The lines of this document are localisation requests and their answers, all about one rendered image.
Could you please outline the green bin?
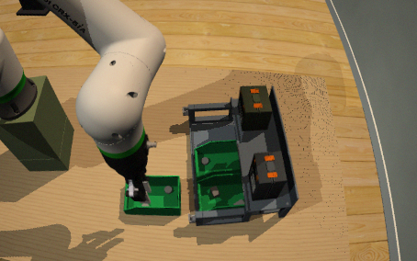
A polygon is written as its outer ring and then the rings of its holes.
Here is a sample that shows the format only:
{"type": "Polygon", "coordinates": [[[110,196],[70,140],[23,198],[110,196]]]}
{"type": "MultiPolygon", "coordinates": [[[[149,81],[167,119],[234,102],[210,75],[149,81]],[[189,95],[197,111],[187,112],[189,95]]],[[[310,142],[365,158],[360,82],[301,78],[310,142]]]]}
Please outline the green bin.
{"type": "Polygon", "coordinates": [[[241,173],[236,140],[207,142],[197,147],[195,165],[197,181],[213,175],[241,173]],[[207,165],[201,163],[203,157],[208,158],[207,165]]]}
{"type": "Polygon", "coordinates": [[[181,216],[181,188],[179,176],[149,176],[152,193],[148,193],[151,207],[142,206],[130,197],[124,198],[124,210],[131,215],[181,216]],[[164,187],[172,188],[171,194],[164,192],[164,187]],[[128,208],[127,208],[128,206],[128,208]],[[134,207],[136,206],[136,207],[134,207]]]}
{"type": "Polygon", "coordinates": [[[244,204],[233,205],[240,199],[244,201],[241,173],[214,175],[199,180],[197,197],[199,211],[244,208],[244,204]],[[217,186],[220,195],[213,198],[209,189],[215,186],[217,186]]]}

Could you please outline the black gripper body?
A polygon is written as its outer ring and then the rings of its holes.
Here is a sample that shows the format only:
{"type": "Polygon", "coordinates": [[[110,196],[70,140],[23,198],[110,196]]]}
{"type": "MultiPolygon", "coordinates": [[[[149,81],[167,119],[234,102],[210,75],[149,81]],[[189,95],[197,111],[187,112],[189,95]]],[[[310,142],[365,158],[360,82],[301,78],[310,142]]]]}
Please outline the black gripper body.
{"type": "Polygon", "coordinates": [[[129,184],[128,180],[132,180],[132,184],[135,185],[139,181],[139,178],[138,178],[137,174],[140,174],[144,170],[144,168],[147,165],[147,162],[148,162],[148,156],[147,156],[145,162],[140,167],[138,167],[138,168],[136,168],[132,171],[129,171],[129,172],[119,172],[119,171],[116,171],[116,170],[115,171],[118,174],[120,174],[121,176],[125,177],[125,181],[126,181],[127,184],[129,184]]]}

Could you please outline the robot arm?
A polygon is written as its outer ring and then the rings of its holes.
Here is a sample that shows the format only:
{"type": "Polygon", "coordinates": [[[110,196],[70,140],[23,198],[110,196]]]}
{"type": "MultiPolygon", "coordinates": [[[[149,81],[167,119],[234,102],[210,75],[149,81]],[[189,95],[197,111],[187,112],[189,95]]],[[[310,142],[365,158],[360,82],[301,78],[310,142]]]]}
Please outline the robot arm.
{"type": "MultiPolygon", "coordinates": [[[[81,127],[109,167],[119,172],[138,168],[149,148],[157,147],[145,134],[142,111],[165,57],[162,32],[119,0],[37,1],[101,56],[76,98],[81,127]]],[[[0,29],[0,118],[24,115],[37,93],[0,29]]]]}

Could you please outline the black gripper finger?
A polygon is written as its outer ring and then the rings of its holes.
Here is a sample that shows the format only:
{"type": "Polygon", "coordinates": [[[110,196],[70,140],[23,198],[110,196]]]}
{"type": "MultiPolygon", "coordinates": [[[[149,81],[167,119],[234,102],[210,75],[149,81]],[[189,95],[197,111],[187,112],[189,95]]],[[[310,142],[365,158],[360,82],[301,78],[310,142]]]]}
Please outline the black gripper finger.
{"type": "Polygon", "coordinates": [[[147,193],[152,193],[152,190],[150,188],[150,185],[148,183],[148,181],[150,181],[150,177],[146,176],[145,173],[147,172],[146,167],[144,168],[144,170],[142,171],[142,184],[144,185],[145,191],[147,191],[147,193]]]}
{"type": "Polygon", "coordinates": [[[129,188],[127,188],[127,191],[125,193],[126,197],[130,197],[134,201],[139,201],[143,204],[151,204],[151,200],[148,196],[147,191],[145,191],[144,185],[142,184],[142,174],[138,174],[139,181],[133,185],[132,180],[129,181],[129,188]],[[145,196],[143,196],[143,195],[145,196]],[[137,196],[137,198],[133,198],[133,196],[137,196]],[[146,200],[145,200],[146,198],[146,200]],[[145,201],[145,202],[142,202],[145,201]]]}

